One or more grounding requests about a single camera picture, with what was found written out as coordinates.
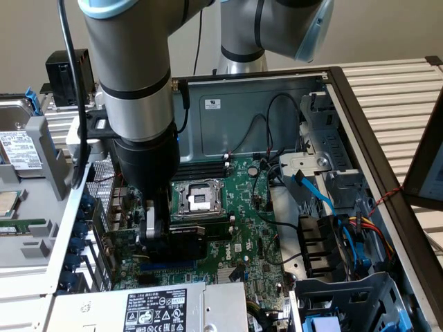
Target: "warning label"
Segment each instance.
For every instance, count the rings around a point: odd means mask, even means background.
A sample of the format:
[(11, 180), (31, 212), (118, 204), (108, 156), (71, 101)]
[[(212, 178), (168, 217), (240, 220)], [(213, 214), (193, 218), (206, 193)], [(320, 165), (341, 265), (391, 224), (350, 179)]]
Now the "warning label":
[(129, 294), (123, 332), (186, 331), (186, 289)]
[(25, 131), (1, 131), (0, 142), (10, 163), (17, 171), (42, 169), (33, 140)]

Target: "light blue end cap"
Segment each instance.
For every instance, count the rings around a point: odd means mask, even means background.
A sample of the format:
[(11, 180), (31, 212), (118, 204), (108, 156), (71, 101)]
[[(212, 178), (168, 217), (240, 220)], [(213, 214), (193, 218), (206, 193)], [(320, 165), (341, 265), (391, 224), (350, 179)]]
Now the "light blue end cap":
[(324, 0), (312, 21), (305, 38), (296, 54), (295, 60), (311, 62), (316, 51), (323, 45), (334, 9), (334, 0)]
[(108, 19), (130, 9), (138, 0), (78, 0), (85, 15), (93, 19)]

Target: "capacitor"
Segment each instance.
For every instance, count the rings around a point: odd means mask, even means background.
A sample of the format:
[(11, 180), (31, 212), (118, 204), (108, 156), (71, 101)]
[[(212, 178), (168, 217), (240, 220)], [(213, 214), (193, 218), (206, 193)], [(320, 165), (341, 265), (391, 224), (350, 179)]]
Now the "capacitor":
[(280, 295), (280, 293), (282, 292), (282, 284), (280, 282), (275, 285), (275, 291), (277, 295)]
[(256, 178), (258, 175), (258, 168), (256, 166), (249, 166), (248, 175), (250, 178)]

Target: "white wall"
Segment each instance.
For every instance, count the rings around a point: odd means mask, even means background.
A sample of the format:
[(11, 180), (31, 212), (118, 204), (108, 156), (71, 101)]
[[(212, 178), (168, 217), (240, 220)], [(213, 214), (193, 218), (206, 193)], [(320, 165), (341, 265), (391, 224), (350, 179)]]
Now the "white wall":
[[(66, 0), (66, 9), (74, 46), (88, 47), (77, 1)], [(443, 58), (442, 15), (443, 0), (336, 0), (325, 44), (313, 64)], [(170, 38), (175, 76), (192, 73), (198, 23), (197, 15)], [(0, 0), (0, 42), (0, 92), (20, 92), (29, 85), (39, 90), (48, 80), (46, 59), (64, 49), (56, 1)], [(217, 3), (205, 10), (198, 74), (217, 67), (219, 44)], [(303, 65), (275, 54), (267, 57), (271, 69)]]

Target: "motherboard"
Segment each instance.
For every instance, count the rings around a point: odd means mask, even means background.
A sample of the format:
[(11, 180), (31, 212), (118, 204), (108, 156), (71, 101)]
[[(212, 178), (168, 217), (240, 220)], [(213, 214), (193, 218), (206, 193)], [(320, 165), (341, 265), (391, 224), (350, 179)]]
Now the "motherboard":
[[(277, 230), (257, 215), (256, 208), (260, 215), (274, 220), (266, 174), (257, 172), (259, 167), (258, 160), (236, 158), (230, 162), (225, 178), (172, 184), (171, 227), (198, 220), (210, 224), (210, 237), (214, 239), (208, 242), (205, 259), (182, 262), (173, 267), (149, 264), (149, 257), (134, 254), (136, 226), (128, 225), (129, 218), (124, 216), (142, 217), (140, 199), (134, 188), (116, 190), (120, 191), (118, 204), (123, 216), (118, 229), (108, 234), (115, 243), (116, 258), (120, 261), (114, 277), (114, 290), (195, 282), (243, 282), (247, 299), (262, 308), (284, 309), (284, 298), (290, 289), (285, 283), (282, 266), (269, 264), (264, 259), (264, 250), (275, 239)], [(206, 205), (204, 212), (199, 208), (203, 204)], [(266, 257), (271, 262), (282, 260), (275, 246), (270, 247)]]

